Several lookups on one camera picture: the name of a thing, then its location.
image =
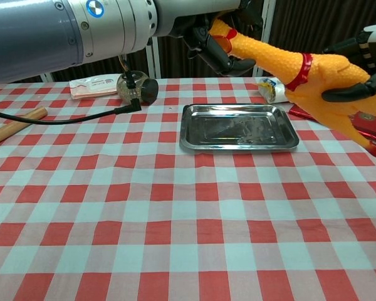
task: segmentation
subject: checkered tablecloth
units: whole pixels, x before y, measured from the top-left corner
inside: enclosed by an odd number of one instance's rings
[[[376,158],[292,116],[293,152],[182,149],[184,105],[261,98],[250,78],[159,84],[141,112],[0,144],[0,300],[376,300]],[[120,104],[0,85],[9,114]]]

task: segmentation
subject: bmw logo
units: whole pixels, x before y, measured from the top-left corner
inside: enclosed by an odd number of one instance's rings
[[[86,9],[95,18],[100,18],[105,13],[105,8],[103,4],[98,0],[88,0],[86,2]]]

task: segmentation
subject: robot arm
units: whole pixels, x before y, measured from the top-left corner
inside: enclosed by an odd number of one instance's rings
[[[252,0],[0,0],[0,83],[133,53],[152,36],[184,38],[216,72],[240,75],[255,62],[230,60],[208,30],[218,12],[252,8]]]
[[[365,83],[349,88],[333,89],[323,93],[327,102],[352,102],[376,94],[376,25],[363,29],[358,37],[352,38],[324,50],[324,53],[344,55],[348,60],[363,68],[371,77]]]

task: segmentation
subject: metal tray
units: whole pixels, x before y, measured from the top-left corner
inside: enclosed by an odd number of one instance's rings
[[[286,150],[299,141],[274,105],[187,105],[182,114],[180,143],[190,149]]]

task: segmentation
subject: package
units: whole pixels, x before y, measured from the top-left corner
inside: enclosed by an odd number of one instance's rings
[[[105,74],[70,81],[72,99],[117,94],[121,74]]]
[[[291,115],[298,116],[304,119],[315,121],[315,119],[299,108],[299,106],[294,105],[288,112]],[[351,116],[351,121],[353,126],[366,138],[376,141],[376,117],[359,112],[354,116]]]
[[[288,102],[285,96],[284,84],[276,77],[258,77],[256,78],[258,91],[267,103]]]

